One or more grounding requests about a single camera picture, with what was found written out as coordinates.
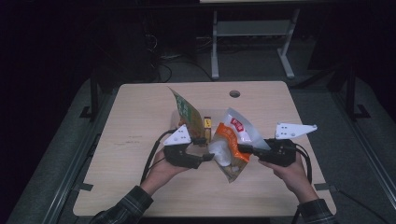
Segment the red logo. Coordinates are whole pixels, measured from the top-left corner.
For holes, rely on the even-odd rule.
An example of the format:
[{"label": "red logo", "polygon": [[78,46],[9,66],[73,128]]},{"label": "red logo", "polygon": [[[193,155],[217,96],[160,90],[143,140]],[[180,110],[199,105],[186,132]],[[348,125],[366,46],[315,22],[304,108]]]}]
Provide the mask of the red logo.
[{"label": "red logo", "polygon": [[244,131],[244,125],[239,122],[239,120],[237,119],[231,119],[231,124],[233,124],[233,126],[235,126],[235,129],[240,133],[242,131]]}]

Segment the sleeve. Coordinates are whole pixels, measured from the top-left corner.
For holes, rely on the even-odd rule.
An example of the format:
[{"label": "sleeve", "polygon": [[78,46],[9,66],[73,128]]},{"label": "sleeve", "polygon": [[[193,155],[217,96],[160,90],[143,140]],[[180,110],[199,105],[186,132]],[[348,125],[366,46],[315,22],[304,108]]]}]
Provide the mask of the sleeve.
[{"label": "sleeve", "polygon": [[323,199],[298,205],[298,209],[306,224],[337,224],[338,221],[330,212],[329,207]]},{"label": "sleeve", "polygon": [[137,223],[152,202],[153,200],[144,190],[135,186],[114,207],[98,213],[90,223]]}]

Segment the white plastic bracket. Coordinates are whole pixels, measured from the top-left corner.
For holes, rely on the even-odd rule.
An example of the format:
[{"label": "white plastic bracket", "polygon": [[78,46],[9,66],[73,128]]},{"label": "white plastic bracket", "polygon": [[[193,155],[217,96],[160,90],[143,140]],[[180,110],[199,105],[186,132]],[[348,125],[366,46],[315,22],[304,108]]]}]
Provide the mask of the white plastic bracket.
[{"label": "white plastic bracket", "polygon": [[164,146],[173,146],[191,143],[191,138],[187,126],[184,124],[170,135],[164,142]]},{"label": "white plastic bracket", "polygon": [[276,139],[291,139],[317,130],[317,125],[278,123],[276,125]]}]

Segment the table hole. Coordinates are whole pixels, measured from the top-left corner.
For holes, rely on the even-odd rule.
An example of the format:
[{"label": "table hole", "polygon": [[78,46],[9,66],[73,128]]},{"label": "table hole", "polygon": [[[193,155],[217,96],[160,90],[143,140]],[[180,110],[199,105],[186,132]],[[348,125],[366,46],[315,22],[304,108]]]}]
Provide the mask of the table hole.
[{"label": "table hole", "polygon": [[241,95],[239,91],[230,91],[230,96],[233,98],[238,98]]}]

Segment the light wood table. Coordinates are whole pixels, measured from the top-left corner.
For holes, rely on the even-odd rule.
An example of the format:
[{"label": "light wood table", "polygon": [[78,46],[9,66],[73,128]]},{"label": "light wood table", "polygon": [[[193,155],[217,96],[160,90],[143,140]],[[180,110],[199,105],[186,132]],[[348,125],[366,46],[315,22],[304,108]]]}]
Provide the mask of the light wood table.
[{"label": "light wood table", "polygon": [[[289,90],[280,81],[123,85],[84,180],[93,185],[92,190],[81,190],[78,195],[74,207],[77,216],[94,216],[107,210],[139,184],[154,142],[171,128],[177,110],[168,87],[203,111],[202,117],[212,116],[212,133],[221,119],[220,112],[228,107],[246,117],[264,138],[274,137],[278,122],[301,124]],[[230,91],[241,95],[233,98]],[[325,183],[307,136],[293,142],[302,145],[311,157],[313,183]],[[320,190],[318,195],[335,214],[330,192]],[[214,161],[207,161],[197,170],[177,175],[153,199],[146,217],[292,216],[298,205],[283,181],[254,156],[231,184]]]}]

